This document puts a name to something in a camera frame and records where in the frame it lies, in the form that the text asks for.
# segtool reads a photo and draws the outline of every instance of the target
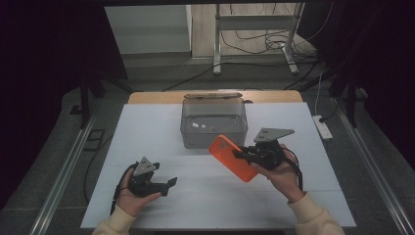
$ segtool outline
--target metal rail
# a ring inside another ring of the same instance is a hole
[[[354,128],[348,121],[344,112],[345,107],[343,107],[342,103],[340,103],[340,105],[342,108],[339,114],[342,123],[346,128],[347,134],[349,135],[351,141],[357,148],[359,156],[363,161],[364,165],[366,166],[366,169],[369,172],[369,175],[371,176],[376,188],[378,189],[379,194],[384,200],[385,205],[390,211],[392,219],[394,220],[397,228],[399,229],[400,234],[415,234],[413,225],[411,224],[411,221],[409,220],[405,212],[405,209],[400,203],[399,198],[396,196],[387,179],[382,174],[382,171],[379,169],[378,164],[376,163],[375,159],[373,158],[372,154],[367,148],[359,131],[357,130],[357,128]]]
[[[51,190],[49,191],[48,196],[46,197],[43,206],[37,215],[37,218],[34,220],[32,228],[30,229],[30,235],[45,234],[49,224],[52,221],[53,215],[58,207],[59,201],[61,200],[65,189],[67,188],[68,181],[73,172],[73,169],[77,163],[82,148],[85,144],[86,139],[88,138],[89,132],[96,120],[96,111],[99,109],[100,102],[98,101],[93,107],[92,115],[89,121],[86,123],[85,127],[81,129],[76,137],[75,143],[70,149],[67,160],[62,166],[61,171],[59,172]]]

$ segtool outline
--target white power strip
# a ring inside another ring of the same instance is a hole
[[[323,140],[333,139],[333,135],[326,123],[320,122],[321,116],[313,116],[312,119],[314,120],[315,126],[317,126],[317,130]]]

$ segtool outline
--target gray floor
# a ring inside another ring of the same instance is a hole
[[[203,71],[207,72],[174,89],[283,89],[310,68],[310,65],[301,65],[300,74],[292,76],[287,67],[225,65],[222,66],[222,75],[215,76],[209,70],[210,61],[192,60],[181,56],[146,58],[146,63],[140,63],[142,60],[143,58],[140,57],[125,60],[129,80],[124,82],[136,90],[144,91],[163,90]],[[282,56],[225,58],[224,62],[241,61],[275,65],[282,63],[283,59]],[[317,76],[321,70],[324,68],[316,68],[310,77]],[[317,110],[323,117],[328,116],[335,109],[335,103],[327,91],[330,82],[330,80],[322,82],[318,98]],[[106,140],[115,132],[122,106],[128,100],[128,94],[110,83],[104,82],[104,85],[107,90],[106,97],[92,98],[91,103],[96,116],[92,130],[105,129],[103,139]],[[318,86],[314,86],[301,93],[312,113],[314,113],[317,89]],[[65,96],[61,115],[38,159],[7,206],[0,212],[0,234],[27,234],[30,231],[79,134],[80,116],[69,114],[71,108],[76,105],[80,105],[79,91],[73,90]],[[346,131],[341,113],[342,110],[339,109],[335,116],[327,120],[334,139],[325,143],[325,147],[357,223],[356,228],[346,228],[346,234],[400,234],[378,188],[373,183],[371,175]],[[370,119],[363,108],[363,103],[356,104],[356,121],[357,129],[376,158],[383,175],[405,208],[410,221],[414,221],[415,174],[413,169]],[[94,140],[87,141],[84,148],[93,149],[97,147],[97,144]],[[91,233],[91,231],[79,228],[87,208],[87,202],[83,196],[84,177],[88,164],[96,155],[85,181],[86,194],[89,198],[110,144],[111,142],[98,153],[85,149],[82,151],[46,234]],[[293,230],[285,232],[294,234]]]

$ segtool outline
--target wall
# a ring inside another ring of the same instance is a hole
[[[189,52],[189,11],[185,5],[107,7],[121,54]]]

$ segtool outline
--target wrist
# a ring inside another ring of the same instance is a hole
[[[118,205],[116,205],[113,214],[108,219],[108,225],[115,231],[118,231],[121,234],[126,234],[128,233],[128,230],[130,229],[134,220],[134,216],[131,216]]]
[[[132,217],[136,217],[137,214],[140,212],[141,207],[137,207],[136,205],[132,205],[130,202],[120,202],[116,203],[117,206],[124,212],[128,213],[128,215]]]
[[[286,190],[283,195],[288,199],[289,204],[296,203],[304,197],[304,193],[297,186]]]

